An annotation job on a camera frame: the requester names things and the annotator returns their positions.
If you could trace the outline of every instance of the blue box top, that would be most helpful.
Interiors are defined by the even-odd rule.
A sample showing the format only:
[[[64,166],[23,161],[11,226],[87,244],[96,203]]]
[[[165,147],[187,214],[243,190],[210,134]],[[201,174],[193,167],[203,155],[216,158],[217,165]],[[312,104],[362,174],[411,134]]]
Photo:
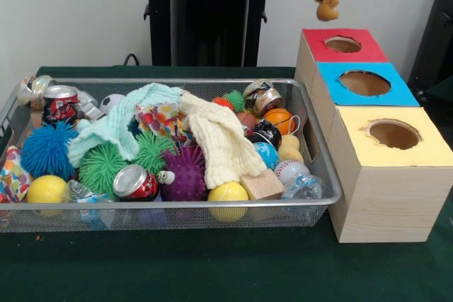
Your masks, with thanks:
[[[336,105],[420,106],[390,63],[318,63]]]

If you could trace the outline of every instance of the circular hole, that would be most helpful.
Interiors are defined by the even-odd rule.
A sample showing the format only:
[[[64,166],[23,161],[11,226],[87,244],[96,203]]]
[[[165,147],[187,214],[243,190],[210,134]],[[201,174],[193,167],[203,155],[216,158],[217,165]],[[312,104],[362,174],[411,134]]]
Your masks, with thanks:
[[[398,120],[380,120],[372,124],[369,133],[389,148],[407,150],[418,144],[420,137],[412,126]]]
[[[368,71],[349,71],[340,77],[341,83],[358,95],[384,95],[390,83],[378,74]]]
[[[362,49],[362,45],[357,40],[339,35],[328,38],[325,43],[329,49],[341,53],[355,53]]]

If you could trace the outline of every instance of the green spiky ball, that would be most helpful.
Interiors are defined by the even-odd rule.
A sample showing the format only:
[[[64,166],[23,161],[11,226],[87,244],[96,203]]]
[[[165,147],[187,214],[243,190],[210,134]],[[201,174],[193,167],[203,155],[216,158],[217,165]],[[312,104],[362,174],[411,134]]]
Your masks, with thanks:
[[[243,99],[242,93],[237,90],[234,90],[230,93],[224,95],[224,98],[227,99],[234,108],[236,113],[240,113],[245,110],[246,108],[246,101]]]
[[[134,163],[147,169],[150,173],[157,173],[164,169],[165,161],[162,158],[162,152],[169,150],[175,153],[174,143],[166,138],[156,136],[150,131],[137,135],[137,143],[140,151],[134,159]]]
[[[96,194],[113,196],[113,180],[127,166],[117,147],[111,143],[98,145],[81,159],[79,181]]]

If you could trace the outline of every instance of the red box top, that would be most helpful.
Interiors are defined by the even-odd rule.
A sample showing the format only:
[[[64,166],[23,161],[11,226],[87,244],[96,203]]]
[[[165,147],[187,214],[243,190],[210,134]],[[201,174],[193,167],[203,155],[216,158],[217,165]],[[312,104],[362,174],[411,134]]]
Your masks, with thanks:
[[[388,63],[386,55],[368,30],[334,28],[303,29],[316,62]]]

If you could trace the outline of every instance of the purple spiky ball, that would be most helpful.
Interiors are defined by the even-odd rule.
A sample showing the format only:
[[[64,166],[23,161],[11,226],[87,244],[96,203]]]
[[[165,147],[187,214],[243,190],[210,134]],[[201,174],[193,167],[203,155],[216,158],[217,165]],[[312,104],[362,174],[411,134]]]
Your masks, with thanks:
[[[199,146],[179,147],[176,155],[164,151],[165,171],[174,173],[171,184],[160,184],[162,200],[173,202],[205,201],[205,158]]]

